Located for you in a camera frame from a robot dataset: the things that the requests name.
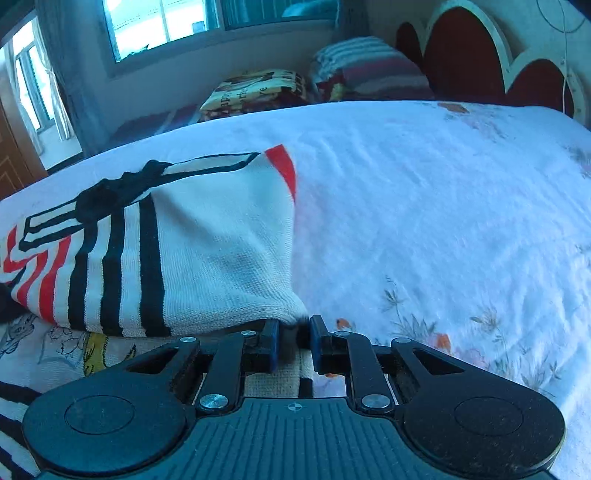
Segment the white bedsheet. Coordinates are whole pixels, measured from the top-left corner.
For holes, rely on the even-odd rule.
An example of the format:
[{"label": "white bedsheet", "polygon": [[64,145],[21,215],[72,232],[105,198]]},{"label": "white bedsheet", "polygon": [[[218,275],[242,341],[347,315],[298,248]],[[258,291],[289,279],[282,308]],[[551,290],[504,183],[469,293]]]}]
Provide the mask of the white bedsheet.
[{"label": "white bedsheet", "polygon": [[[148,160],[283,143],[298,175],[293,286],[329,329],[412,336],[536,388],[567,422],[559,479],[591,470],[591,133],[543,108],[358,102],[192,125],[0,202],[0,236]],[[344,394],[318,377],[317,395]]]}]

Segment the cable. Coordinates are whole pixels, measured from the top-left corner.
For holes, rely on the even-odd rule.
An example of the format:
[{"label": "cable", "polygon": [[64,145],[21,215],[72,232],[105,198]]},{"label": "cable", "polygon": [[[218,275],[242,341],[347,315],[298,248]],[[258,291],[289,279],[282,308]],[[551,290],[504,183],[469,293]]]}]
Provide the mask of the cable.
[{"label": "cable", "polygon": [[583,26],[583,24],[585,23],[585,20],[587,20],[585,17],[583,17],[580,24],[578,24],[572,30],[568,30],[568,31],[566,30],[566,22],[563,22],[563,29],[561,30],[558,27],[555,27],[554,24],[550,20],[548,20],[548,17],[546,17],[544,15],[544,12],[542,12],[542,7],[540,7],[540,0],[535,0],[535,3],[538,6],[538,12],[540,12],[540,15],[542,16],[544,21],[549,26],[551,26],[553,29],[555,29],[557,32],[560,32],[560,33],[575,33],[577,30],[579,30],[579,28],[581,28]]},{"label": "cable", "polygon": [[564,32],[564,82],[562,83],[562,113],[566,115],[566,77],[569,75],[569,39],[566,33],[566,14],[564,13],[562,0],[556,1],[562,10],[562,31]]}]

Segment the pillow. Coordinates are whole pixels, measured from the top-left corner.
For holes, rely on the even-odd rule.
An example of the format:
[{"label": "pillow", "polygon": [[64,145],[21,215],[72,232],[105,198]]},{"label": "pillow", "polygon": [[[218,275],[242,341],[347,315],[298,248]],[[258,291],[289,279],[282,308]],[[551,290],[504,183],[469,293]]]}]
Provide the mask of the pillow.
[{"label": "pillow", "polygon": [[326,102],[434,98],[421,70],[376,37],[323,48],[314,56],[310,77]]},{"label": "pillow", "polygon": [[201,106],[202,121],[307,103],[306,83],[296,72],[268,69],[224,80]]}]

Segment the striped pillow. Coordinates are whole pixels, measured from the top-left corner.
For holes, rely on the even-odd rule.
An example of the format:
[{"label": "striped pillow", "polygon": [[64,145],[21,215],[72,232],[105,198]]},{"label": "striped pillow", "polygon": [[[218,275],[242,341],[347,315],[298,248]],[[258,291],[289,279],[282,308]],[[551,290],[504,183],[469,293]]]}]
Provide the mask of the striped pillow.
[{"label": "striped pillow", "polygon": [[329,45],[315,55],[313,65],[312,81],[325,101],[433,98],[420,69],[376,37]]}]

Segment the circular pad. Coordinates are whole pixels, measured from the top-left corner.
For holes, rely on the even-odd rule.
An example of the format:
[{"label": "circular pad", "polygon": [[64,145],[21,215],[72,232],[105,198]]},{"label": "circular pad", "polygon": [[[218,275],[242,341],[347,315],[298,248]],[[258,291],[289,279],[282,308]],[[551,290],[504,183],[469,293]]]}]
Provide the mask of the circular pad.
[{"label": "circular pad", "polygon": [[22,422],[39,465],[68,476],[141,468],[174,448],[185,425],[184,407],[156,375],[125,372],[56,388],[36,399]]},{"label": "circular pad", "polygon": [[456,421],[466,430],[486,437],[516,431],[523,423],[521,410],[511,402],[494,397],[476,397],[456,407]]},{"label": "circular pad", "polygon": [[564,419],[547,398],[478,371],[433,375],[404,406],[410,446],[457,476],[514,479],[553,460]]},{"label": "circular pad", "polygon": [[123,398],[96,395],[70,405],[66,410],[66,422],[77,432],[104,435],[128,425],[134,413],[134,406]]}]

